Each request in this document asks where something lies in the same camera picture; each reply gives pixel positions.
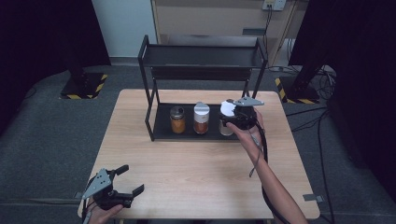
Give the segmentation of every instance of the black metal shelf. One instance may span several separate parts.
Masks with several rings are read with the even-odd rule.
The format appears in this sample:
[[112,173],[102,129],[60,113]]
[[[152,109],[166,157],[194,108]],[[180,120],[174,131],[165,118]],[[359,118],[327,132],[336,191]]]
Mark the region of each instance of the black metal shelf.
[[[173,133],[169,111],[175,105],[184,108],[186,130],[184,133]],[[157,107],[153,134],[158,139],[179,140],[237,140],[235,134],[224,136],[219,132],[220,105],[209,105],[209,128],[207,133],[198,134],[193,129],[195,104],[170,104],[160,103]]]
[[[140,72],[148,98],[146,125],[151,141],[155,139],[232,139],[230,136],[223,136],[219,133],[219,105],[212,105],[214,111],[212,111],[211,108],[210,113],[214,114],[210,114],[210,118],[216,120],[209,122],[208,133],[202,135],[195,133],[192,128],[192,120],[186,120],[187,129],[185,133],[173,133],[172,130],[169,129],[169,110],[172,105],[179,104],[161,103],[157,88],[157,80],[243,81],[245,85],[242,96],[249,96],[248,83],[250,81],[251,70],[260,69],[252,94],[252,98],[255,98],[262,81],[265,65],[268,62],[263,44],[258,38],[254,45],[249,46],[180,46],[150,44],[147,35],[143,39],[137,59],[139,61]],[[146,68],[149,68],[153,80],[151,93],[149,92]],[[149,116],[154,98],[157,99],[158,109],[153,131],[149,125]],[[192,119],[193,105],[184,106],[186,106],[185,109],[187,109],[187,112],[191,113],[187,115],[187,119]]]

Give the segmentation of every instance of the wooden table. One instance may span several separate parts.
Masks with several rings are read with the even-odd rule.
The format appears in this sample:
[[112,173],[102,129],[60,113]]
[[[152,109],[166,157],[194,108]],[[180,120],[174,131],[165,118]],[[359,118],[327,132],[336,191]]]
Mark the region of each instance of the wooden table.
[[[220,104],[240,95],[241,91],[160,91],[162,102],[185,104]],[[277,93],[259,91],[256,99],[265,102],[256,108],[263,114],[271,168],[305,216],[317,218],[317,203],[303,198],[313,192]],[[239,142],[151,142],[144,122],[147,108],[144,90],[120,92],[92,168],[94,176],[101,168],[112,170],[129,164],[130,170],[114,179],[118,192],[131,193],[145,184],[132,207],[123,209],[117,218],[272,217],[257,174],[248,177],[252,163]]]

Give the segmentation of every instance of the jar lid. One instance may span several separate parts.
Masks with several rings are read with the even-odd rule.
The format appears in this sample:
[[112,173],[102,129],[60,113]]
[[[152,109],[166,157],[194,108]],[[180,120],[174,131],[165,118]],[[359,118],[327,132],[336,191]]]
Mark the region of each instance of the jar lid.
[[184,117],[184,109],[181,106],[174,106],[171,109],[171,118],[172,119],[182,119]]
[[221,102],[221,108],[220,108],[220,112],[221,114],[227,116],[227,117],[233,117],[234,113],[233,110],[235,109],[235,105],[231,104],[227,101],[223,101]]
[[198,102],[194,107],[194,119],[200,123],[207,122],[209,120],[209,111],[208,105]]

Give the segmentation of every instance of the yellow black hazard tape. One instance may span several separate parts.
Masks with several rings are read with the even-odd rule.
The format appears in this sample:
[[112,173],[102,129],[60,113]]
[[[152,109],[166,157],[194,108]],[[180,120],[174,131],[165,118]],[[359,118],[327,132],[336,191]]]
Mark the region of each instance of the yellow black hazard tape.
[[283,89],[282,83],[280,82],[279,78],[275,79],[275,83],[277,86],[277,89],[279,90],[279,96],[280,100],[283,103],[290,103],[290,104],[319,104],[319,100],[314,100],[314,99],[288,99],[288,96],[285,93],[285,90]]
[[60,98],[61,99],[71,99],[71,100],[79,100],[79,99],[95,99],[98,95],[100,90],[103,88],[103,85],[105,84],[105,81],[107,79],[107,75],[102,75],[102,78],[100,79],[100,82],[98,83],[96,87],[96,91],[94,94],[89,94],[89,95],[84,95],[84,94],[61,94]]

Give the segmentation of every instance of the forearm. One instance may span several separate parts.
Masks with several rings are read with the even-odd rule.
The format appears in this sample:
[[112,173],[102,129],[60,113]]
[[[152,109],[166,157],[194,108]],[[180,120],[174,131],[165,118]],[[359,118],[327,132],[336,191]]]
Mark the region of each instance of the forearm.
[[260,156],[256,172],[274,208],[290,223],[307,223],[300,207],[277,179],[260,151],[257,148],[249,148],[247,149],[247,154],[253,164],[256,163],[257,158]]

